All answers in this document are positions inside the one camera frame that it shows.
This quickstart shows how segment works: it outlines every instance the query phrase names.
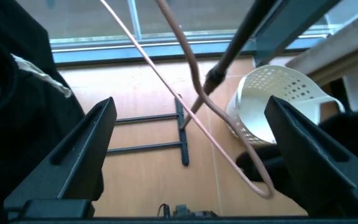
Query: plastic laundry basket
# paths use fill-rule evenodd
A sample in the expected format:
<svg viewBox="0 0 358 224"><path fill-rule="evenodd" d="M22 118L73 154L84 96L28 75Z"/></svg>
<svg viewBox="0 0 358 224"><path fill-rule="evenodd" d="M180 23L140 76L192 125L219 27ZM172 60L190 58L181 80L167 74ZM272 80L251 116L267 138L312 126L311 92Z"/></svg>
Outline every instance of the plastic laundry basket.
<svg viewBox="0 0 358 224"><path fill-rule="evenodd" d="M321 103L335 101L339 110L344 112L339 100L325 94L306 75L277 65L256 68L242 78L226 108L226 113L236 120L251 144L276 143L264 114L272 95L291 103L314 124L320 121Z"/></svg>

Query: tile floor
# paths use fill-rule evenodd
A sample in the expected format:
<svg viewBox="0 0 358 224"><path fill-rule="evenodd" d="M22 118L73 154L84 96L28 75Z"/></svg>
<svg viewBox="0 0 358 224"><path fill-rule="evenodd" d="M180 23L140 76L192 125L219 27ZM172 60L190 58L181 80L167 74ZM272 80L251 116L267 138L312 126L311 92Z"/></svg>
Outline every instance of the tile floor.
<svg viewBox="0 0 358 224"><path fill-rule="evenodd" d="M285 63L278 58L273 63ZM201 74L216 60L199 62ZM192 105L196 92L185 62L160 62L158 69ZM234 94L239 80L254 69L250 58L236 60L226 81L211 95L222 109ZM173 96L146 64L111 65L61 69L62 75L87 112L98 101L114 98L118 119L174 113ZM336 113L334 105L323 107L322 118ZM197 116L230 156L244 151L239 141L210 109L203 106ZM104 162L104 193L94 203L95 216L156 216L158 206L187 204L189 209L212 210L218 215L304 215L305 211L278 193L264 200L240 180L207 137L191 122L187 128L190 165L183 167L179 149L108 156ZM156 121L114 128L110 149L178 140L177 122Z"/></svg>

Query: black pole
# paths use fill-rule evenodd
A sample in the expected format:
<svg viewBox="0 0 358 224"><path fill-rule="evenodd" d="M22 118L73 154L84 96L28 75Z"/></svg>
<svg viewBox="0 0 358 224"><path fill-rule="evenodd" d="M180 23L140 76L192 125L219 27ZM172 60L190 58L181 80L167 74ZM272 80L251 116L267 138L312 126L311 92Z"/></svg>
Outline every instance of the black pole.
<svg viewBox="0 0 358 224"><path fill-rule="evenodd" d="M203 86L203 90L207 95L211 94L215 88L223 82L230 64L258 28L265 16L269 13L271 8L273 8L275 2L276 0L256 0L252 5L220 61L208 72ZM197 97L195 103L191 107L191 111L196 113L203 103L204 102L200 96ZM191 118L187 116L182 128L184 128L190 120Z"/></svg>

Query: tile grout line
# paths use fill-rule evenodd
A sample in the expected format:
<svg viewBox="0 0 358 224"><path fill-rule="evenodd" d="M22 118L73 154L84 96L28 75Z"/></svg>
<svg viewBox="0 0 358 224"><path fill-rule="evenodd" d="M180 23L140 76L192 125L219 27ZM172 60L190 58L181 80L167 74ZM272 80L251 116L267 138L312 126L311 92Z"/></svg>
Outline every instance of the tile grout line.
<svg viewBox="0 0 358 224"><path fill-rule="evenodd" d="M206 117L208 119L208 129L209 129L209 132L212 134L211 120L209 118L209 110L207 108L205 108L205 109L206 109ZM214 161L214 171L215 171L216 190L218 191L219 211L221 213L221 216L223 216L222 201L221 201L221 189L219 188L218 168L216 165L215 150L214 150L213 143L211 143L211 151L212 151L212 158Z"/></svg>

